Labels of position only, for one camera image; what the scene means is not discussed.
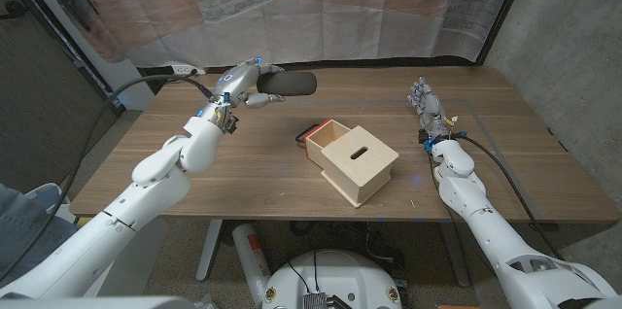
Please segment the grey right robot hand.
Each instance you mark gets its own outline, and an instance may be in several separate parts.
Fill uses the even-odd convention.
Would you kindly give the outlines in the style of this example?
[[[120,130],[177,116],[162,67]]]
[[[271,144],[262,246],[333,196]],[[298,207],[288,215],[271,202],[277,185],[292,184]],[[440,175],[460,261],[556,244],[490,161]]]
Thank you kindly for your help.
[[[444,107],[426,79],[420,76],[410,91],[407,100],[419,116],[422,129],[432,140],[447,137],[453,122],[446,117]]]

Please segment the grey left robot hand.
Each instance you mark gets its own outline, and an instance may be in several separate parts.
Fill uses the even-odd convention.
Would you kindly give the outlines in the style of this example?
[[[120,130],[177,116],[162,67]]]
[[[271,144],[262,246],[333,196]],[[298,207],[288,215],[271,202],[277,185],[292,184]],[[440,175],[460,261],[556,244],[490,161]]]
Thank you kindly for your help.
[[[245,60],[225,71],[218,79],[213,94],[229,94],[228,103],[237,107],[243,103],[247,108],[258,109],[269,103],[283,102],[285,98],[279,94],[248,92],[247,89],[257,84],[259,76],[279,73],[282,68],[262,63],[259,58]]]

